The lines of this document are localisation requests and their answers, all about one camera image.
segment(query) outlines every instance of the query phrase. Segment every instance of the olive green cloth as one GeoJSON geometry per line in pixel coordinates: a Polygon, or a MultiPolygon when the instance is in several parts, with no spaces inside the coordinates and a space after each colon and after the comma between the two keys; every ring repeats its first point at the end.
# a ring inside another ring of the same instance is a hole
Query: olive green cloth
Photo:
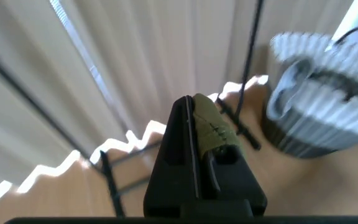
{"type": "Polygon", "coordinates": [[[193,117],[200,158],[208,150],[224,145],[235,145],[241,149],[236,132],[223,120],[215,104],[208,97],[199,93],[193,96],[193,99],[195,102],[193,117]]]}

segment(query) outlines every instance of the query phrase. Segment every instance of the curtain fold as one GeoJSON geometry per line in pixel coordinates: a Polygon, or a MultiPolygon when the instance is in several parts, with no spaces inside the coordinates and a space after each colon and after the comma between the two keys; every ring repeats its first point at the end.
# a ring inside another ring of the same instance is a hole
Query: curtain fold
{"type": "MultiPolygon", "coordinates": [[[[351,0],[266,0],[254,72],[278,32],[333,34],[351,0]]],[[[89,155],[141,139],[183,95],[241,79],[255,1],[0,0],[0,63],[89,155]]],[[[74,150],[0,79],[0,182],[74,150]]]]}

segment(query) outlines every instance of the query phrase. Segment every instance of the green sponge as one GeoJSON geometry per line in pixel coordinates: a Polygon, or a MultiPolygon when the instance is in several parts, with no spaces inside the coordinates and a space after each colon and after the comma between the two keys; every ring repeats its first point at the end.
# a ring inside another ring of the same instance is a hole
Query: green sponge
{"type": "Polygon", "coordinates": [[[236,132],[223,119],[215,104],[206,96],[193,96],[198,153],[203,158],[204,153],[224,145],[235,145],[241,148],[236,132]]]}

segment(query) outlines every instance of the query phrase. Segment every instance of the basket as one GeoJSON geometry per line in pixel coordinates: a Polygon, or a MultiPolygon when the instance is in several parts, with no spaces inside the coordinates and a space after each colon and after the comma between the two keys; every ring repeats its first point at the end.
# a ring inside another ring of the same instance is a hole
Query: basket
{"type": "Polygon", "coordinates": [[[271,41],[262,121],[266,138],[300,158],[358,144],[358,43],[329,35],[283,33],[271,41]]]}

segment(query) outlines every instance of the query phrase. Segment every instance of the white ruffled liner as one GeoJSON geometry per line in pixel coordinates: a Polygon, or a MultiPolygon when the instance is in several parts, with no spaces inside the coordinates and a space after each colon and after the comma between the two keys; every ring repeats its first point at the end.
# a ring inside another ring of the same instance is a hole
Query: white ruffled liner
{"type": "MultiPolygon", "coordinates": [[[[346,75],[358,81],[358,43],[333,46],[329,35],[283,33],[270,41],[270,84],[274,89],[282,75],[283,62],[297,55],[311,57],[319,68],[346,75]]],[[[329,85],[307,80],[294,100],[293,108],[305,116],[336,128],[358,134],[358,96],[344,101],[345,93],[329,85]]]]}

